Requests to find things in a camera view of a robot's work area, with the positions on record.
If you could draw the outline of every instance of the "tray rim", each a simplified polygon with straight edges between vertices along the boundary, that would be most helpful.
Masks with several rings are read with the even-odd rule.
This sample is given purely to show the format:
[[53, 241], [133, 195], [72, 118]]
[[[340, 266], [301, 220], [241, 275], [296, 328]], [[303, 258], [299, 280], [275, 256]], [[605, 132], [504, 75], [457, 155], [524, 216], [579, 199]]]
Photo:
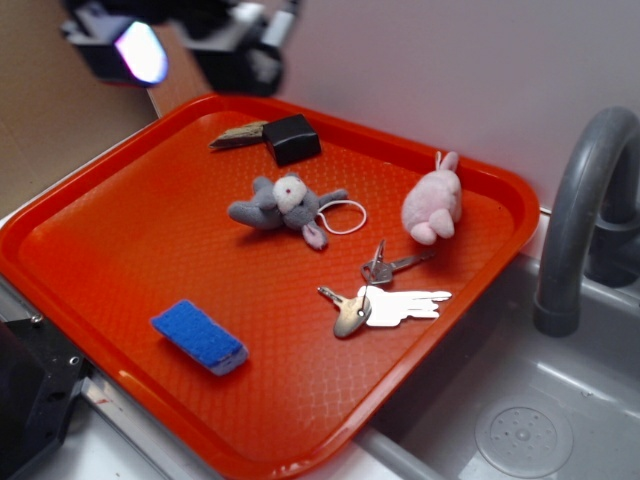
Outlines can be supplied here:
[[[11, 217], [0, 229], [0, 272], [38, 309], [46, 312], [47, 316], [51, 318], [63, 318], [64, 316], [64, 318], [71, 319], [72, 323], [77, 323], [78, 320], [74, 320], [77, 317], [73, 309], [65, 305], [57, 305], [54, 298], [55, 295], [47, 288], [47, 285], [39, 282], [37, 278], [33, 278], [29, 272], [25, 272], [21, 268], [17, 261], [17, 253], [21, 241], [29, 235], [35, 226], [45, 222], [53, 214], [77, 200], [97, 184], [134, 162], [139, 157], [136, 154], [137, 152], [142, 153], [161, 143], [162, 140], [159, 139], [164, 138], [163, 134], [175, 133], [183, 125], [203, 115], [225, 110], [242, 111], [243, 108], [250, 109], [252, 114], [256, 112], [256, 109], [264, 112], [266, 120], [278, 118], [274, 116], [275, 113], [279, 113], [280, 116], [282, 116], [282, 113], [290, 114], [293, 111], [303, 113], [313, 123], [321, 139], [334, 141], [333, 139], [338, 135], [338, 132], [343, 135], [346, 131], [350, 134], [347, 136], [347, 140], [345, 141], [344, 137], [341, 136], [340, 141], [337, 143], [340, 145], [346, 144], [348, 148], [350, 143], [353, 142], [352, 144], [355, 144], [358, 142], [357, 151], [359, 153], [369, 154], [374, 157], [379, 157], [381, 152], [386, 155], [400, 148], [403, 153], [407, 154], [401, 166], [418, 173], [426, 173], [428, 171], [428, 169], [424, 168], [424, 162], [421, 162], [421, 160], [425, 158], [425, 155], [432, 157], [437, 150], [422, 143], [403, 139], [280, 100], [220, 97], [216, 94], [204, 95], [186, 103], [116, 145]], [[128, 152], [128, 155], [122, 155], [123, 151]], [[448, 309], [448, 315], [456, 318], [456, 320], [449, 324], [436, 322], [430, 328], [431, 334], [435, 333], [438, 341], [425, 350], [424, 345], [422, 345], [422, 339], [417, 339], [400, 361], [390, 370], [389, 374], [385, 375], [357, 407], [351, 411], [342, 427], [335, 432], [331, 432], [323, 444], [313, 452], [304, 452], [305, 465], [297, 469], [291, 467], [294, 463], [298, 463], [296, 460], [299, 459], [292, 459], [289, 468], [282, 468], [281, 470], [273, 468], [273, 465], [262, 465], [260, 463], [247, 465], [247, 459], [240, 458], [232, 449], [222, 448], [223, 451], [218, 451], [216, 448], [211, 448], [211, 446], [207, 448], [205, 445], [210, 445], [211, 439], [209, 437], [211, 432], [199, 431], [193, 424], [185, 427], [184, 422], [175, 420], [176, 405], [170, 405], [169, 402], [157, 396], [133, 377], [121, 376], [114, 378], [114, 380], [153, 415], [163, 418], [163, 423], [170, 430], [182, 438], [207, 463], [222, 474], [229, 474], [237, 478], [283, 478], [298, 475], [304, 470], [320, 465], [337, 453], [357, 433], [358, 429], [364, 426], [371, 415], [380, 407], [380, 397], [388, 398], [399, 387], [402, 380], [410, 375], [420, 361], [435, 348], [448, 330], [457, 323], [457, 319], [517, 255], [520, 248], [531, 238], [537, 228], [540, 213], [538, 199], [532, 188], [519, 176], [502, 168], [467, 157], [461, 157], [458, 174], [462, 180], [463, 188], [465, 184], [484, 186], [483, 188], [468, 190], [489, 196], [507, 207], [514, 219], [514, 233], [498, 249], [487, 265], [463, 289], [460, 293], [463, 298], [455, 306], [452, 305], [452, 308]], [[484, 180], [491, 180], [494, 183], [498, 182], [506, 188], [489, 188], [483, 182], [476, 181], [480, 177]], [[496, 198], [496, 193], [499, 193], [499, 199]], [[74, 334], [69, 325], [65, 325], [65, 327], [61, 327], [65, 334], [78, 343], [78, 335]], [[98, 342], [91, 336], [83, 335], [82, 349], [84, 351], [98, 352], [98, 356], [105, 356], [106, 349], [102, 342]], [[121, 363], [116, 362], [115, 359], [107, 359], [107, 361], [102, 362], [101, 368], [110, 375], [109, 372], [119, 370], [117, 364], [121, 365]]]

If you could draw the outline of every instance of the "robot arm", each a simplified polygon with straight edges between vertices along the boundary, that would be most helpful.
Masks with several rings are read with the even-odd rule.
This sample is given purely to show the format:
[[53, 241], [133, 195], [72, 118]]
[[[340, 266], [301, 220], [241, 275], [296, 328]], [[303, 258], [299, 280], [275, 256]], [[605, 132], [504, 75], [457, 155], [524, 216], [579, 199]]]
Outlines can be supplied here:
[[219, 93], [273, 95], [282, 80], [280, 49], [297, 18], [288, 0], [270, 22], [264, 6], [235, 0], [62, 0], [62, 31], [94, 75], [151, 87], [168, 60], [149, 25], [172, 22], [211, 87]]

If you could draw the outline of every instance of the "sink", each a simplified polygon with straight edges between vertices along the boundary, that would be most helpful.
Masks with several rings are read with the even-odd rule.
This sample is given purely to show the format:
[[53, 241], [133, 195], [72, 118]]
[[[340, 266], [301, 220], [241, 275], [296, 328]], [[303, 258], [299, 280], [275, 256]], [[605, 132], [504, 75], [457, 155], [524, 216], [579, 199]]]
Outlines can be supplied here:
[[578, 330], [549, 337], [537, 274], [517, 257], [357, 441], [406, 478], [640, 479], [638, 301], [585, 280]]

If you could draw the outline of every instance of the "pink plush rabbit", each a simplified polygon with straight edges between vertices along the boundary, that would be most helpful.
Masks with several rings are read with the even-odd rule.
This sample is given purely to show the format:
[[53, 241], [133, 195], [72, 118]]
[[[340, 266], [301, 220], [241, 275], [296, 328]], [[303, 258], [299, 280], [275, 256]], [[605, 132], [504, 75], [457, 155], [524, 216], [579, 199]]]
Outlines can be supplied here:
[[436, 155], [436, 169], [420, 179], [402, 205], [402, 225], [423, 245], [433, 245], [438, 237], [451, 238], [453, 224], [462, 215], [462, 187], [455, 171], [458, 154]]

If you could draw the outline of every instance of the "red plastic tray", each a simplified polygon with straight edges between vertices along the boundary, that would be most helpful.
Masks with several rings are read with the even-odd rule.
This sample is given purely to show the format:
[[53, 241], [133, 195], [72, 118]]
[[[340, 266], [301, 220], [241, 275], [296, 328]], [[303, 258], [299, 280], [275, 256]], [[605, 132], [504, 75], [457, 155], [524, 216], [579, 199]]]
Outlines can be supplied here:
[[[210, 152], [224, 130], [303, 113], [322, 154], [279, 168], [264, 145]], [[339, 340], [337, 310], [381, 239], [391, 260], [422, 247], [402, 229], [404, 197], [435, 150], [276, 100], [206, 96], [155, 122], [13, 217], [0, 270], [104, 372], [221, 474], [299, 475], [336, 453], [434, 348], [530, 238], [538, 201], [515, 175], [466, 158], [463, 216], [437, 255], [391, 290], [448, 290], [435, 321], [364, 327]], [[227, 216], [257, 175], [295, 171], [318, 194], [346, 188], [364, 228], [322, 252], [288, 229]], [[358, 211], [331, 213], [335, 228]], [[189, 299], [238, 337], [246, 364], [216, 377], [150, 319]]]

